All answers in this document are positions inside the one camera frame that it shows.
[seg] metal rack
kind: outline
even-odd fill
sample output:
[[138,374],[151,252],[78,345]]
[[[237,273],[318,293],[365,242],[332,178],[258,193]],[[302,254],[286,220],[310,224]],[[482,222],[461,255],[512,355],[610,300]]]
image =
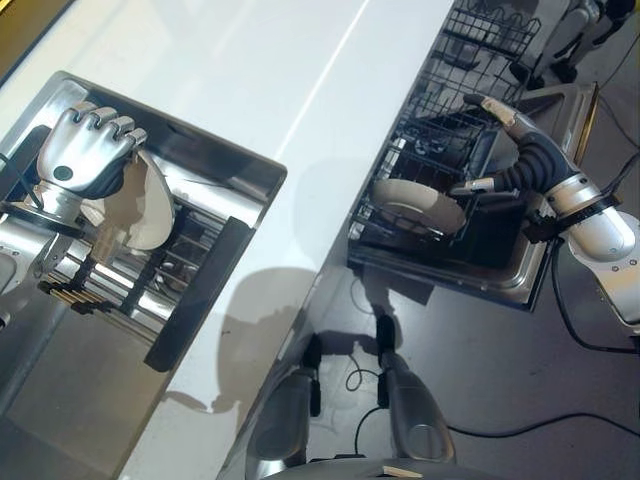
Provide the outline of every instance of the metal rack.
[[[394,212],[384,212],[384,218],[380,215],[380,207],[370,200],[376,181],[400,178],[446,192],[454,183],[484,173],[495,121],[482,110],[466,106],[463,96],[482,93],[517,103],[524,90],[508,67],[520,59],[541,27],[537,19],[485,7],[482,1],[454,3],[354,211],[350,240],[358,241],[366,233],[416,236],[397,227],[401,219]],[[460,204],[470,219],[477,202]],[[465,231],[446,237],[430,230],[412,241],[451,244],[463,238]]]
[[153,343],[224,227],[224,221],[199,212],[174,196],[176,218],[167,241],[151,252],[122,249],[108,266],[90,265],[84,289],[61,288],[87,262],[91,243],[74,241],[47,283],[58,286],[54,296],[72,307],[105,302],[91,309],[109,323]]

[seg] wire dish rack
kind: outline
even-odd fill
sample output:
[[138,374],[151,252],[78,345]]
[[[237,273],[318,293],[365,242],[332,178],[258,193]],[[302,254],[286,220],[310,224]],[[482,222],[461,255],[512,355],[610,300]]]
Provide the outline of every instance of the wire dish rack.
[[[489,10],[484,2],[458,0],[427,57],[391,134],[381,150],[372,177],[351,219],[349,239],[358,241],[365,231],[374,236],[413,236],[412,241],[444,242],[464,237],[476,209],[474,199],[459,202],[467,224],[453,236],[427,229],[415,238],[408,220],[384,212],[371,201],[375,182],[399,178],[447,192],[457,182],[482,176],[496,122],[463,96],[481,93],[516,104],[524,92],[509,72],[541,23],[503,8]],[[405,228],[400,228],[402,221]],[[423,225],[411,230],[424,232]]]

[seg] black cable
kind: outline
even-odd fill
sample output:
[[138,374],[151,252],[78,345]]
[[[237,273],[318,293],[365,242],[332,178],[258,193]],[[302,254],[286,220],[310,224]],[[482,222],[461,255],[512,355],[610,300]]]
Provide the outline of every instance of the black cable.
[[618,127],[618,130],[620,131],[622,136],[624,138],[626,138],[627,141],[631,145],[633,145],[634,147],[640,149],[640,144],[636,143],[636,141],[633,139],[633,137],[627,133],[627,131],[624,129],[624,127],[622,126],[622,124],[620,123],[618,118],[616,117],[616,114],[613,111],[613,107],[611,106],[609,101],[606,98],[604,98],[602,95],[600,97],[598,97],[598,100],[600,100],[602,102],[602,105],[605,107],[605,109],[604,109],[605,113],[609,116],[609,118],[611,118],[611,120],[613,120],[613,123],[616,124],[616,127]]
[[541,422],[536,422],[531,425],[526,425],[524,427],[516,428],[514,430],[507,430],[505,432],[475,432],[472,430],[466,430],[464,428],[454,427],[452,425],[448,425],[449,430],[452,432],[459,433],[461,435],[468,435],[470,437],[478,437],[478,438],[511,438],[516,437],[518,435],[522,435],[523,433],[530,432],[532,430],[536,430],[537,428],[546,427],[547,425],[551,425],[553,423],[562,422],[564,420],[568,420],[571,418],[593,418],[595,420],[600,420],[601,422],[608,423],[620,430],[633,435],[635,437],[640,438],[640,432],[636,432],[635,430],[631,430],[629,427],[622,425],[618,422],[614,422],[613,420],[603,417],[601,415],[596,415],[595,413],[567,413],[565,415],[560,415],[558,417],[550,418],[549,420],[543,420]]
[[361,313],[364,313],[366,315],[373,315],[373,310],[369,311],[369,310],[365,310],[364,308],[362,308],[360,305],[358,305],[358,302],[356,302],[356,298],[355,295],[353,293],[353,287],[355,287],[356,282],[358,281],[357,278],[353,279],[353,282],[351,282],[351,287],[349,288],[349,296],[351,297],[351,303],[353,303],[353,306],[356,308],[356,310],[358,310]]
[[371,410],[369,410],[367,413],[365,413],[362,418],[360,419],[360,422],[358,422],[358,426],[356,427],[356,435],[353,438],[353,451],[356,455],[359,455],[358,453],[358,437],[360,437],[360,429],[362,428],[362,424],[364,423],[364,421],[369,417],[369,415],[371,415],[374,412],[377,412],[378,410],[383,410],[382,407],[375,407],[372,408]]
[[[363,382],[363,378],[362,378],[362,374],[363,373],[369,373],[371,375],[375,375],[376,378],[378,377],[378,374],[376,372],[374,372],[373,370],[369,370],[367,368],[360,368],[360,364],[354,358],[353,355],[349,355],[349,358],[356,365],[356,369],[353,372],[351,372],[349,375],[347,375],[347,379],[344,381],[344,388],[346,388],[348,392],[355,392],[356,390],[358,390],[360,388],[360,386],[362,385],[362,382]],[[360,375],[359,378],[358,378],[358,383],[356,383],[355,387],[350,387],[349,386],[349,382],[351,381],[351,377],[353,377],[356,374]]]
[[620,184],[627,177],[627,175],[631,173],[631,170],[633,170],[633,167],[636,166],[638,160],[640,160],[640,151],[634,153],[633,155],[631,155],[631,157],[629,157],[629,160],[627,160],[624,166],[620,169],[618,175],[616,175],[615,178],[611,180],[611,182],[609,182],[609,185],[607,185],[604,190],[602,190],[602,193],[604,195],[612,195],[616,193],[618,188],[620,188]]
[[627,57],[629,57],[629,54],[631,53],[631,50],[633,50],[633,47],[634,47],[634,45],[636,44],[636,42],[638,41],[639,38],[640,38],[640,33],[638,35],[636,35],[636,38],[633,40],[633,43],[631,43],[631,45],[627,49],[627,52],[622,57],[622,60],[620,60],[620,63],[618,64],[618,66],[613,70],[613,72],[611,72],[611,75],[609,75],[609,78],[607,78],[604,82],[602,82],[602,85],[600,85],[601,89],[606,87],[607,84],[611,81],[611,79],[616,76],[616,73],[618,73],[618,70],[620,70],[620,67],[622,67],[622,65],[624,65],[624,62],[627,61]]
[[594,350],[596,352],[607,352],[607,353],[623,353],[623,354],[637,354],[635,349],[633,348],[620,348],[620,347],[604,347],[600,345],[592,345],[590,343],[582,340],[578,334],[576,333],[573,325],[571,324],[571,319],[569,317],[569,312],[567,311],[567,306],[564,302],[564,297],[562,295],[562,290],[560,288],[560,281],[558,278],[558,257],[560,253],[560,247],[564,244],[564,240],[561,238],[557,238],[555,244],[553,245],[553,250],[551,251],[551,282],[553,284],[553,293],[556,297],[556,303],[558,304],[558,310],[560,310],[560,316],[562,317],[562,321],[564,322],[567,331],[571,335],[571,338],[575,340],[575,342],[583,348],[587,350]]

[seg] white plate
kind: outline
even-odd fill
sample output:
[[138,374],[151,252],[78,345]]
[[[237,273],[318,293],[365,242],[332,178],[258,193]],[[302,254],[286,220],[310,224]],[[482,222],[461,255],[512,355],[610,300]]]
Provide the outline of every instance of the white plate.
[[173,199],[164,175],[144,150],[124,171],[124,185],[118,193],[98,200],[83,200],[82,213],[96,227],[105,215],[109,223],[124,232],[129,248],[152,250],[162,245],[173,228]]
[[464,212],[455,200],[409,180],[376,182],[371,200],[382,209],[385,220],[419,235],[430,230],[452,235],[466,222]]

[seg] robotic arm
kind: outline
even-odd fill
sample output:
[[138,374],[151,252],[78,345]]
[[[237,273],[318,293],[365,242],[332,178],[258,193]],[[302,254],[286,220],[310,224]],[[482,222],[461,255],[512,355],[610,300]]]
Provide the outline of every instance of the robotic arm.
[[146,139],[130,117],[83,102],[67,109],[37,158],[40,182],[22,202],[3,202],[0,218],[0,322],[28,302],[32,288],[64,258],[82,200],[118,192],[124,167]]
[[616,210],[619,202],[602,192],[566,158],[535,124],[491,97],[465,101],[493,114],[518,145],[519,159],[495,175],[455,185],[452,196],[507,190],[533,190],[545,196],[556,218],[542,219],[525,234],[533,242],[566,231],[573,256],[598,279],[612,308],[632,335],[640,335],[640,222]]
[[549,69],[563,83],[574,82],[577,64],[620,30],[639,7],[637,0],[571,0],[536,60],[531,78],[518,63],[511,65],[511,72],[521,82],[528,80],[529,89],[543,87],[542,75]]

